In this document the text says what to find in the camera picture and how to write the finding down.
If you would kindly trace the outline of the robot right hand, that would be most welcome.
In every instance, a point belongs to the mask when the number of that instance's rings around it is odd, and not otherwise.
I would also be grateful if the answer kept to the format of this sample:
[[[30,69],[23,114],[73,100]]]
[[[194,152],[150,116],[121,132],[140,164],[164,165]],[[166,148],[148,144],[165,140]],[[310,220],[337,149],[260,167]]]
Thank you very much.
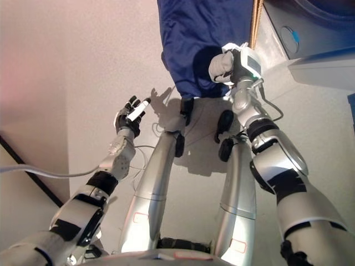
[[[262,78],[261,59],[258,54],[249,47],[248,42],[237,45],[227,43],[222,47],[222,52],[231,52],[233,55],[233,67],[225,74],[225,85],[233,86],[244,77],[250,77],[253,81]]]

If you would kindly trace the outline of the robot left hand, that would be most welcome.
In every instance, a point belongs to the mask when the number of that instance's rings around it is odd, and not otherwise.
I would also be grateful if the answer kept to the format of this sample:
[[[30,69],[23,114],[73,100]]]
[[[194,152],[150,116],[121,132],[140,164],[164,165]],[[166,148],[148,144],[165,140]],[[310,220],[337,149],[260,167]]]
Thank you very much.
[[[113,124],[116,133],[123,129],[129,129],[133,132],[134,137],[138,137],[140,135],[139,126],[141,120],[145,115],[145,109],[150,103],[151,98],[145,98],[141,101],[133,95],[115,115]]]

